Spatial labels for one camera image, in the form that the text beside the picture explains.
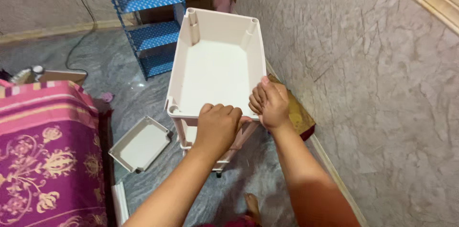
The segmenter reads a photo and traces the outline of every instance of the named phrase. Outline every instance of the marble floor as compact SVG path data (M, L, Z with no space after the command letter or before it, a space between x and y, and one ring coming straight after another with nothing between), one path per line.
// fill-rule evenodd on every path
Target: marble floor
M0 46L0 68L11 74L30 65L64 70L66 55L79 38L81 35L55 36ZM94 98L103 92L115 95L110 104L114 109L114 142L145 115L175 133L172 121L163 111L170 72L145 81L122 30L98 30L88 36L72 54L69 66L89 72L83 87ZM124 182L129 213L135 211L181 158L180 145L171 142L140 174L129 173L115 163L116 181ZM236 154L222 178L210 175L185 226L200 223L221 226L235 219L246 209L245 192L258 196L263 226L296 226L273 140L261 127Z

